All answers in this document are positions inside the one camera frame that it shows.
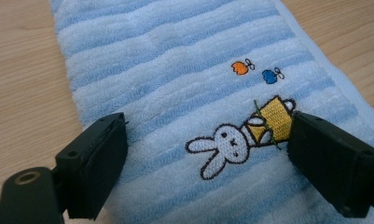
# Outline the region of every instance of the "wooden table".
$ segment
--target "wooden table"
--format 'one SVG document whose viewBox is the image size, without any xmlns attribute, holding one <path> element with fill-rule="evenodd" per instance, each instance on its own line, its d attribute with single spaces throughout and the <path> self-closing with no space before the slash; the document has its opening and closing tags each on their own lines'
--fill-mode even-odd
<svg viewBox="0 0 374 224">
<path fill-rule="evenodd" d="M 374 107 L 374 0 L 284 0 Z M 81 132 L 48 1 L 0 0 L 0 189 Z"/>
</svg>

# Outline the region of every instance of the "light blue towel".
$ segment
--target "light blue towel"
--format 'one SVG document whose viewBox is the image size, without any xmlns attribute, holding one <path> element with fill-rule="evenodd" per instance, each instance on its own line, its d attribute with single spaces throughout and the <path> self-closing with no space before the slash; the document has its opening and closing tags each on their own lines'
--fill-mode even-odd
<svg viewBox="0 0 374 224">
<path fill-rule="evenodd" d="M 83 127 L 129 122 L 101 222 L 372 223 L 374 209 L 339 215 L 287 158 L 292 111 L 374 146 L 374 110 L 280 1 L 50 3 Z"/>
</svg>

